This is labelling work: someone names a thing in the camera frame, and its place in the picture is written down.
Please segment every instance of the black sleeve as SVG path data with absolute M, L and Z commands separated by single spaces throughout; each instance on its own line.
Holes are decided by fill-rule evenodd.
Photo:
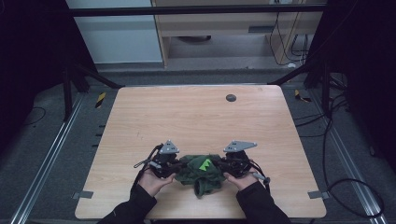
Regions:
M 288 224 L 288 216 L 274 203 L 274 199 L 260 183 L 254 183 L 236 194 L 250 224 Z
M 105 223 L 143 223 L 146 214 L 154 207 L 157 200 L 151 197 L 140 185 L 136 185 L 131 198 L 126 203 L 120 203 L 98 224 Z

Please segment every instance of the wooden table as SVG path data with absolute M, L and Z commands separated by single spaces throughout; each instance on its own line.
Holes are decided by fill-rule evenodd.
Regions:
M 234 94 L 236 101 L 226 96 Z M 289 217 L 324 217 L 321 199 L 282 90 L 278 86 L 178 86 L 120 89 L 96 152 L 76 216 L 101 218 L 129 199 L 134 165 L 168 139 L 184 155 L 225 154 L 232 140 L 256 142 L 246 150 L 271 177 L 276 204 Z M 157 194 L 147 218 L 244 218 L 228 181 L 202 199 L 174 181 Z

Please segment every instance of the floor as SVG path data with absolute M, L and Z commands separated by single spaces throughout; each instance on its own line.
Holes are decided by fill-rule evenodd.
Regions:
M 301 49 L 302 41 L 301 38 L 297 39 L 294 48 Z M 128 86 L 264 84 L 286 75 L 294 66 L 303 62 L 301 57 L 293 56 L 291 52 L 290 57 L 296 61 L 282 66 L 276 64 L 262 35 L 212 36 L 209 41 L 173 38 L 170 60 L 166 67 L 139 67 L 133 72 L 118 73 L 106 71 L 102 75 Z M 8 223 L 13 217 L 22 220 L 25 218 L 32 223 L 82 223 L 74 216 L 77 200 L 73 199 L 73 194 L 83 189 L 95 150 L 100 143 L 103 125 L 106 124 L 117 94 L 117 90 L 111 90 L 93 79 L 88 80 L 91 84 L 88 93 L 73 91 L 75 109 L 79 112 L 73 122 L 68 124 L 70 126 L 62 123 L 62 86 L 43 91 L 35 98 L 35 108 L 10 144 L 10 153 L 1 158 L 0 223 Z M 318 89 L 306 90 L 303 81 L 304 75 L 300 75 L 282 86 L 296 124 L 310 120 L 311 117 L 304 119 L 307 115 L 321 113 L 317 103 Z M 303 98 L 309 98 L 312 102 L 296 99 L 295 90 L 299 90 Z M 98 95 L 104 91 L 106 99 L 100 108 L 95 108 Z M 332 96 L 339 93 L 332 91 Z M 396 223 L 396 215 L 392 212 L 396 211 L 393 196 L 396 188 L 395 175 L 386 161 L 370 156 L 369 146 L 352 117 L 347 112 L 347 106 L 334 113 L 333 127 L 326 145 L 329 179 L 333 182 L 341 177 L 361 177 L 380 192 L 387 210 L 380 218 L 362 218 L 349 213 L 330 198 L 324 201 L 328 215 L 316 219 L 315 223 Z M 322 173 L 322 138 L 315 135 L 323 133 L 325 127 L 326 119 L 298 127 L 305 153 L 322 191 L 326 189 Z M 65 130 L 65 139 L 58 137 L 60 130 Z M 37 174 L 44 178 L 37 179 Z M 335 191 L 340 193 L 350 207 L 363 214 L 377 208 L 371 203 L 377 201 L 371 198 L 373 194 L 361 186 L 344 184 Z M 293 220 L 294 223 L 310 221 Z

